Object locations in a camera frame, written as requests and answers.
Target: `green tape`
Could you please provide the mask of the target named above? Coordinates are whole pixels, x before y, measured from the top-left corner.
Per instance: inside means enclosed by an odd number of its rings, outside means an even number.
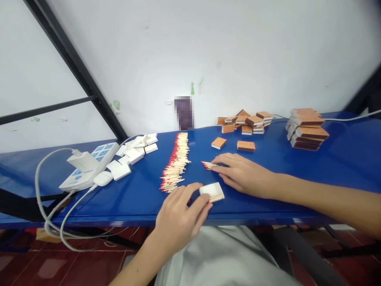
[[[119,100],[114,100],[114,106],[115,106],[115,108],[116,108],[116,110],[120,110],[120,102],[119,102]]]

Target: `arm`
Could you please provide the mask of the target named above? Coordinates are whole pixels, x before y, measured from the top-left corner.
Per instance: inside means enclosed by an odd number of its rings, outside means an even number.
[[[213,206],[208,203],[209,195],[199,196],[187,206],[193,192],[201,186],[193,183],[170,193],[160,209],[154,231],[109,286],[146,286],[167,260],[198,234]]]
[[[224,182],[239,192],[309,207],[381,239],[381,195],[305,181],[273,173],[238,154],[221,154],[212,163]]]

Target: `white wall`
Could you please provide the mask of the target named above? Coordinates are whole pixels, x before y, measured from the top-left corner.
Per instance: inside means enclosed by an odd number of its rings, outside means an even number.
[[[196,127],[242,108],[341,110],[381,61],[370,0],[48,2],[129,135],[174,130],[166,102],[191,82]]]
[[[0,116],[86,97],[22,0],[0,0],[0,39]],[[90,102],[37,117],[0,126],[0,153],[115,138]]]
[[[341,110],[381,61],[371,0],[48,2],[129,135],[175,130],[166,103],[191,82],[196,127],[242,108]],[[85,97],[23,1],[0,5],[0,116]],[[38,117],[0,126],[0,152],[114,138],[91,103]]]

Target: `left hand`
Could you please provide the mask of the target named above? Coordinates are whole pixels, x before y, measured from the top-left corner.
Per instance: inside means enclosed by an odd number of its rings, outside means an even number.
[[[202,184],[193,183],[174,189],[159,211],[156,227],[150,236],[171,255],[183,249],[198,235],[213,206],[208,203],[208,194],[199,196],[190,207],[187,206],[191,195],[200,187]]]

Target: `stack of matchboxes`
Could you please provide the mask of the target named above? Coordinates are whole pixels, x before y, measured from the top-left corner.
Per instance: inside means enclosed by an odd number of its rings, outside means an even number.
[[[241,128],[243,135],[264,134],[265,127],[271,124],[273,117],[274,115],[266,111],[251,116],[242,109],[236,116],[219,117],[217,125],[222,126],[222,133],[234,132]]]
[[[290,120],[286,124],[287,139],[293,148],[316,151],[329,137],[321,127],[325,122],[312,108],[291,110]]]

